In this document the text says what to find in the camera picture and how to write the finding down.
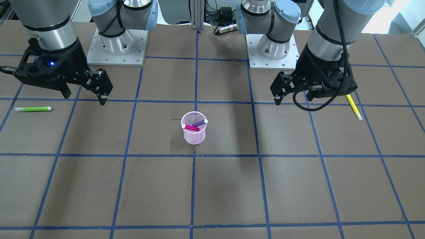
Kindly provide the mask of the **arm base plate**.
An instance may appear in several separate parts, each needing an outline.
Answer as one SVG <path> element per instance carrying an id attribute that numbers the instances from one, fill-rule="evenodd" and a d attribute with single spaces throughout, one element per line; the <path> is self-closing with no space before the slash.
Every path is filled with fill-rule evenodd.
<path id="1" fill-rule="evenodd" d="M 266 35 L 246 35 L 251 69 L 293 71 L 299 58 L 295 37 L 286 43 L 272 42 Z"/>
<path id="2" fill-rule="evenodd" d="M 107 38 L 96 30 L 87 62 L 89 65 L 143 66 L 149 31 L 127 29 L 123 35 Z"/>

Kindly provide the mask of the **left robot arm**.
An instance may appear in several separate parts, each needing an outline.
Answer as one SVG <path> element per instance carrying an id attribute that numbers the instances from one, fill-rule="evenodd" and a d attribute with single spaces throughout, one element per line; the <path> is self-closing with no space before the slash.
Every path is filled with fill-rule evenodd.
<path id="1" fill-rule="evenodd" d="M 314 112 L 357 90 L 348 50 L 384 0 L 321 0 L 320 5 L 324 11 L 295 70 L 279 72 L 270 86 L 276 105 L 292 94 L 297 107 Z M 236 7 L 238 32 L 262 35 L 258 50 L 273 60 L 286 56 L 300 18 L 300 7 L 291 0 L 243 0 Z"/>

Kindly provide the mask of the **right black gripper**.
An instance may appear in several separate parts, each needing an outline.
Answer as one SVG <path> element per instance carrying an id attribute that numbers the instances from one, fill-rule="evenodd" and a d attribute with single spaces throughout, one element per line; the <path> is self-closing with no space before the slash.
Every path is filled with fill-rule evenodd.
<path id="1" fill-rule="evenodd" d="M 100 105 L 105 105 L 113 85 L 105 69 L 90 70 L 79 38 L 61 50 L 41 49 L 36 38 L 28 42 L 30 46 L 13 72 L 20 82 L 60 91 L 66 99 L 71 95 L 67 84 L 77 84 L 93 92 Z"/>

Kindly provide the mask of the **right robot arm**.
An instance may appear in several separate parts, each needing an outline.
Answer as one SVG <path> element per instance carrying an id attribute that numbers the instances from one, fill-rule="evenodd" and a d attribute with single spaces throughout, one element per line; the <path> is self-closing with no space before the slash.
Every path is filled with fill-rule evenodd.
<path id="1" fill-rule="evenodd" d="M 61 92 L 70 84 L 96 95 L 101 105 L 113 85 L 105 69 L 142 66 L 147 33 L 162 19 L 156 0 L 10 0 L 29 34 L 17 67 L 1 66 L 21 83 Z"/>

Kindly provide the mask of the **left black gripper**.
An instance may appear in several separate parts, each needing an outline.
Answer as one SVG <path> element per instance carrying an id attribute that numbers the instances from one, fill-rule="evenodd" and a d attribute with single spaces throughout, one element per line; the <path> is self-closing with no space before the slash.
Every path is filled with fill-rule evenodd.
<path id="1" fill-rule="evenodd" d="M 343 77 L 344 60 L 325 61 L 305 46 L 292 74 L 279 72 L 270 86 L 274 102 L 279 106 L 283 98 L 290 94 L 306 91 L 308 101 L 314 98 L 332 97 L 340 86 Z"/>

